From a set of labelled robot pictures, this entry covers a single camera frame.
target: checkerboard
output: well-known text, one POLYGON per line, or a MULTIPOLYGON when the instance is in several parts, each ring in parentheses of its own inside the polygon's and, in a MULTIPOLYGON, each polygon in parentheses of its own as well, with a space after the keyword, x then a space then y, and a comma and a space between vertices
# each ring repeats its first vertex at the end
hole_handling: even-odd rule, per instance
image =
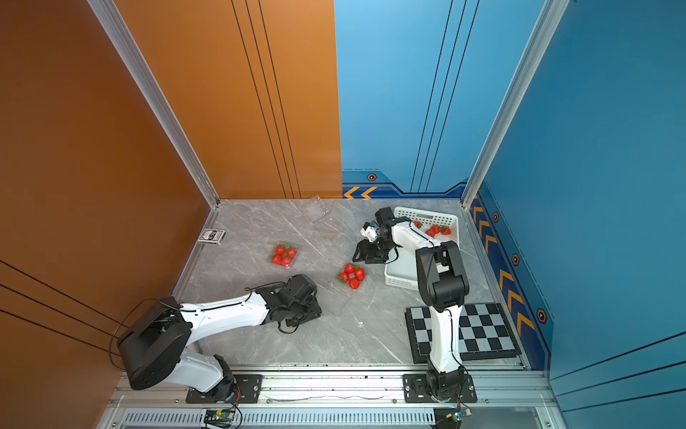
MULTIPOLYGON (((431 314, 428 307, 405 311, 414 363, 426 363, 431 352, 431 314)), ((521 354, 515 336, 498 303, 465 304, 460 315, 462 360, 514 358, 521 354)))

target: marble surface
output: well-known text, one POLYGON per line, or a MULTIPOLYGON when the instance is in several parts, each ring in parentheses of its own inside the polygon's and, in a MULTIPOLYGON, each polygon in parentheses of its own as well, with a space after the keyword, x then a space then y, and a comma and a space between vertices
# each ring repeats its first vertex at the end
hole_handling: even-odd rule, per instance
MULTIPOLYGON (((232 329, 198 342, 205 354, 229 364, 412 364, 404 312, 423 305, 419 293, 387 286, 383 265, 367 265, 358 290, 336 277, 350 262, 359 230, 381 207, 416 207, 457 213, 457 200, 321 200, 323 218, 312 200, 224 200, 214 227, 226 229, 220 245, 205 245, 181 302, 237 297, 244 288, 303 273, 318 286, 322 316, 292 335, 270 323, 232 329), (290 269, 269 262, 277 242, 298 248, 290 269)), ((467 225, 460 219, 460 250, 471 289, 468 303, 494 302, 467 225)), ((473 361, 516 364, 518 358, 473 361)))

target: strawberry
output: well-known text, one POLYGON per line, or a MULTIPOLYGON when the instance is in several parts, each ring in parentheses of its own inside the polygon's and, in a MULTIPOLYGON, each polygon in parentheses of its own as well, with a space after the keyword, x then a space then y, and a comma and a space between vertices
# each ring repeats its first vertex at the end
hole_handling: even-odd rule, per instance
POLYGON ((364 280, 364 270, 362 268, 355 270, 355 278, 360 281, 364 280))

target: white basket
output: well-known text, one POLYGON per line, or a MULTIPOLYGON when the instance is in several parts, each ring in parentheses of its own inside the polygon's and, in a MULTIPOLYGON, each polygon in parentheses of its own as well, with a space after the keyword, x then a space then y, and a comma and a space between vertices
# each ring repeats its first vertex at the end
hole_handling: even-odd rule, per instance
MULTIPOLYGON (((393 211, 393 216, 396 218, 405 216, 411 220, 422 222, 424 225, 421 230, 424 232, 434 225, 449 227, 449 235, 438 234, 436 239, 441 242, 459 242, 458 217, 455 215, 438 213, 437 211, 410 209, 408 207, 396 207, 393 211)), ((446 270, 446 268, 443 267, 438 268, 439 272, 446 270)), ((386 264, 383 274, 386 277, 386 284, 389 286, 418 290, 416 259, 414 255, 410 255, 410 252, 404 248, 398 248, 398 259, 390 264, 386 264)))

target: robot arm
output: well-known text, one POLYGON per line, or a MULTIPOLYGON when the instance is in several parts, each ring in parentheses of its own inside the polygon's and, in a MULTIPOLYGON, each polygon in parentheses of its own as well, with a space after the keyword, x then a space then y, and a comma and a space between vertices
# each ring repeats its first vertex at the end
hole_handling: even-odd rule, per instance
POLYGON ((366 239, 358 243, 353 261, 386 264, 389 252, 397 252, 397 247, 415 254, 419 294, 431 313, 429 391, 437 399, 451 399, 465 377, 458 337, 469 280, 460 249, 455 242, 429 237, 409 218, 395 218, 390 207, 378 210, 375 217, 360 231, 366 239))
POLYGON ((188 350, 201 338, 242 326, 276 322, 297 328, 318 318, 317 286, 305 275, 288 283, 261 286, 242 297, 203 304, 178 304, 173 297, 156 301, 117 341, 134 390, 159 382, 190 386, 217 401, 234 391, 235 378, 219 355, 188 350))

